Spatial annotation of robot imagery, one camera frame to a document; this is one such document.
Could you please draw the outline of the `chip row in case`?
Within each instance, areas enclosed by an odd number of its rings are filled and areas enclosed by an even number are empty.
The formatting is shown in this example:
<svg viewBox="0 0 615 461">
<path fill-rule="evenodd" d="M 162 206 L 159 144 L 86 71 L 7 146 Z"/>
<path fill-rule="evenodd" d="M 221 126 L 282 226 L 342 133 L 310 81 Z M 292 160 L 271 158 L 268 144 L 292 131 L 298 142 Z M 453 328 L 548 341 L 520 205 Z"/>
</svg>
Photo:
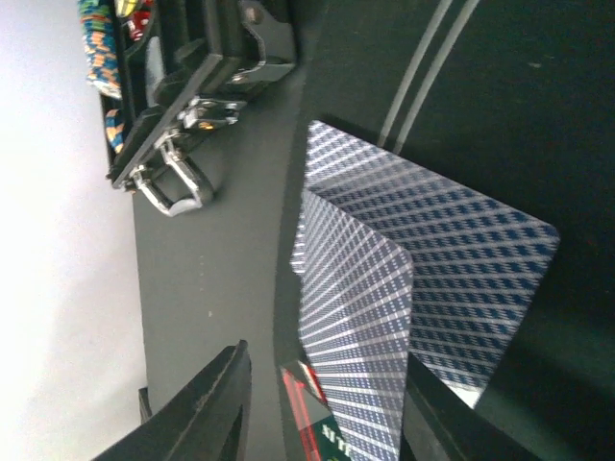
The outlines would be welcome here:
<svg viewBox="0 0 615 461">
<path fill-rule="evenodd" d="M 113 151 L 124 147 L 125 117 L 111 5 L 108 1 L 78 1 L 87 63 L 87 83 L 109 104 L 105 114 L 105 133 Z"/>
</svg>

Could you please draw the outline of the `black aluminium poker case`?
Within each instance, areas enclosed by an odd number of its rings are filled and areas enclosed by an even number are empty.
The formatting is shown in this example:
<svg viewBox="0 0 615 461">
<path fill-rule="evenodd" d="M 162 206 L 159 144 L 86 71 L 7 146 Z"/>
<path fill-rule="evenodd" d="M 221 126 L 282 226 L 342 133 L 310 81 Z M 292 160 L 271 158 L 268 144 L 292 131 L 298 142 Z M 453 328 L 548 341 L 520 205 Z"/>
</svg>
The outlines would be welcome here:
<svg viewBox="0 0 615 461">
<path fill-rule="evenodd" d="M 199 209 L 215 194 L 191 159 L 208 134 L 296 65 L 284 1 L 108 1 L 114 23 L 124 147 L 107 141 L 108 180 L 139 192 L 163 215 Z M 126 25 L 150 12 L 139 41 Z"/>
</svg>

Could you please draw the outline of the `red die pair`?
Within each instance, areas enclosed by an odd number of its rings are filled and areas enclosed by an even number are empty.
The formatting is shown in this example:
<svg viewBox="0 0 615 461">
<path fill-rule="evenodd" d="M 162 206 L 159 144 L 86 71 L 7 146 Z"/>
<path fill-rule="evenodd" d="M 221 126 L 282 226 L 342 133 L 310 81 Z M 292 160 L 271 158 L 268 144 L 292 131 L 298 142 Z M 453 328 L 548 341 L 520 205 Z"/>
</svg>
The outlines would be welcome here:
<svg viewBox="0 0 615 461">
<path fill-rule="evenodd" d="M 138 10 L 129 17 L 126 25 L 128 27 L 129 37 L 132 41 L 139 41 L 142 39 L 149 23 L 150 15 L 149 11 Z"/>
</svg>

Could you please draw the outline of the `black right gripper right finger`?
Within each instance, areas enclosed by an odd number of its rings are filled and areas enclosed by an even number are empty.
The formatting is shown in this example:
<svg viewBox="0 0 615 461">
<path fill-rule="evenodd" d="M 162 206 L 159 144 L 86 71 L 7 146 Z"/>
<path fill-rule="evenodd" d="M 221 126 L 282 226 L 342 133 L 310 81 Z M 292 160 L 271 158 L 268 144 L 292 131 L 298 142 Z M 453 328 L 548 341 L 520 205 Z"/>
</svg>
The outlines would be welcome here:
<svg viewBox="0 0 615 461">
<path fill-rule="evenodd" d="M 401 460 L 535 460 L 408 356 Z"/>
</svg>

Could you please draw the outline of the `round black poker mat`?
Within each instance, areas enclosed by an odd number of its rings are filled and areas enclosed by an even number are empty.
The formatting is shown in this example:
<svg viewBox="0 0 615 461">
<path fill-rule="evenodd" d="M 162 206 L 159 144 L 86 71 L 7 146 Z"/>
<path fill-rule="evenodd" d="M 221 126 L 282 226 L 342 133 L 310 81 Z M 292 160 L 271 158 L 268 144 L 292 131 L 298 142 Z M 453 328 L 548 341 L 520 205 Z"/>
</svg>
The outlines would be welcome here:
<svg viewBox="0 0 615 461">
<path fill-rule="evenodd" d="M 376 142 L 433 1 L 293 1 L 307 74 L 290 151 L 274 362 L 297 359 L 290 268 L 308 123 Z M 560 245 L 478 413 L 545 460 L 614 456 L 614 5 L 481 1 L 401 152 L 556 227 Z"/>
</svg>

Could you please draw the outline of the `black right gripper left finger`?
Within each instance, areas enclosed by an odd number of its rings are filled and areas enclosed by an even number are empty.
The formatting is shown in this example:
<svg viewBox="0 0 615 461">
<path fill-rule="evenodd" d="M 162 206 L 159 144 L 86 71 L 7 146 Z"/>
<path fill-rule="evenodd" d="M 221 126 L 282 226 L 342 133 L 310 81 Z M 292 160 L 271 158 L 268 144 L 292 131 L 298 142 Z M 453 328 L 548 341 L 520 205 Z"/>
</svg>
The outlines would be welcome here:
<svg viewBox="0 0 615 461">
<path fill-rule="evenodd" d="M 224 348 L 145 423 L 98 460 L 243 460 L 252 395 L 245 340 Z"/>
</svg>

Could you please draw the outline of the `card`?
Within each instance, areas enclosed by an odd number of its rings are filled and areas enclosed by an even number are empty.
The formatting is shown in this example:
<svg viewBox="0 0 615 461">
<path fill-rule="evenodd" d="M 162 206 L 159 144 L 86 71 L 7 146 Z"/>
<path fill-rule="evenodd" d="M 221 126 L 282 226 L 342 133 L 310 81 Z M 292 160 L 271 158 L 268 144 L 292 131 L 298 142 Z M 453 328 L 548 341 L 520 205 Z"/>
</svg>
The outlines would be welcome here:
<svg viewBox="0 0 615 461">
<path fill-rule="evenodd" d="M 291 266 L 298 335 L 354 460 L 401 454 L 413 262 L 408 251 L 310 191 Z"/>
<path fill-rule="evenodd" d="M 554 258 L 557 230 L 317 120 L 306 184 L 410 253 L 411 351 L 475 406 Z"/>
</svg>

